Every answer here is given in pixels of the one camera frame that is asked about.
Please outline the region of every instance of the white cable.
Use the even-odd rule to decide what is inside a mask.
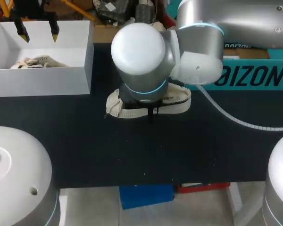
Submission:
[[[242,125],[242,126],[246,126],[252,129],[258,129],[258,130],[264,130],[264,131],[272,131],[272,132],[279,132],[279,131],[283,131],[283,127],[265,127],[265,126],[257,126],[257,125],[253,125],[244,121],[241,121],[239,119],[236,119],[235,117],[233,117],[232,115],[230,115],[229,113],[227,113],[225,110],[223,110],[216,102],[215,100],[213,100],[213,98],[208,94],[208,92],[202,87],[202,86],[197,86],[197,88],[203,93],[203,95],[212,103],[212,105],[218,110],[220,111],[223,115],[225,115],[228,119]]]

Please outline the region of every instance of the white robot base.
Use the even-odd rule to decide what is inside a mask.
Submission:
[[[0,226],[58,226],[59,193],[43,145],[0,127]]]

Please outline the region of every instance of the white floor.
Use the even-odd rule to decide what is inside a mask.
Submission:
[[[259,183],[239,183],[242,202]],[[118,187],[63,189],[61,197],[67,210],[60,226],[233,225],[225,190],[177,194],[172,202],[130,210],[122,210]],[[265,226],[262,215],[258,213],[248,226]]]

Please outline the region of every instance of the screw hole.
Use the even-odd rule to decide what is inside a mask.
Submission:
[[[38,190],[35,187],[31,187],[29,189],[30,194],[32,195],[38,195]]]

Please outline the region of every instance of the white shoe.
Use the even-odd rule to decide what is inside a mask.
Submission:
[[[48,55],[37,56],[35,58],[24,58],[22,61],[18,61],[10,69],[24,69],[24,68],[44,68],[44,67],[68,67],[62,64]]]
[[[148,115],[147,108],[124,109],[123,101],[118,97],[119,89],[109,95],[106,102],[106,113],[121,119],[134,119]],[[191,106],[191,91],[172,83],[162,98],[163,106],[154,108],[153,114],[180,114]]]

